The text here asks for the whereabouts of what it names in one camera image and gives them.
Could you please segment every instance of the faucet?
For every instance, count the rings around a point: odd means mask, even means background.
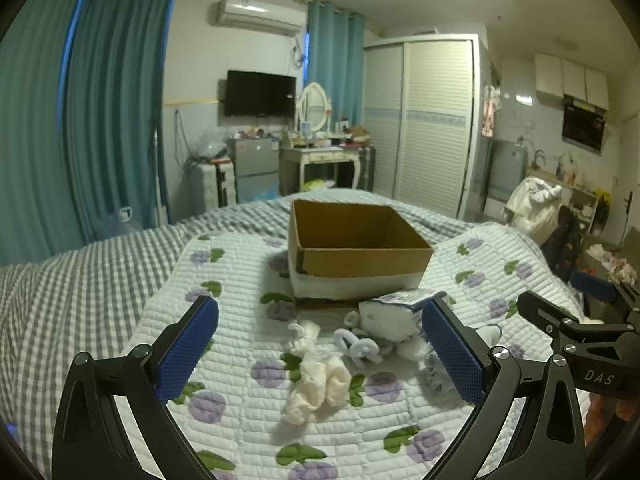
[[[540,169],[540,165],[538,164],[538,159],[542,158],[542,163],[546,165],[546,156],[545,152],[542,150],[536,150],[536,153],[533,155],[533,162],[531,163],[531,167],[537,171]]]

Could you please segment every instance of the open box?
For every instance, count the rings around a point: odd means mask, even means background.
[[[391,207],[294,200],[289,273],[296,305],[357,306],[420,284],[433,248]]]

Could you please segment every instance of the white upper cabinet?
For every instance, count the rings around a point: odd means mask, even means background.
[[[587,68],[585,73],[587,81],[587,102],[603,110],[609,110],[607,76],[593,68]]]
[[[572,61],[562,60],[562,92],[580,101],[587,100],[584,67]]]
[[[562,61],[559,57],[536,54],[536,90],[562,98]]]

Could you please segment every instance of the white jacket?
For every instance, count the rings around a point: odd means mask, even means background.
[[[511,194],[505,209],[513,212],[510,225],[542,245],[558,227],[561,186],[540,178],[525,178]]]

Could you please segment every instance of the metal screw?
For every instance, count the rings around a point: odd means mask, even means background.
[[[497,359],[508,359],[509,351],[504,346],[497,346],[494,348],[494,357]]]
[[[149,352],[151,352],[151,346],[147,344],[138,345],[132,350],[133,357],[144,357]]]
[[[87,352],[80,352],[74,358],[74,363],[77,365],[83,365],[87,362],[89,362],[89,354]]]
[[[553,362],[557,366],[566,366],[566,359],[558,354],[554,355]]]

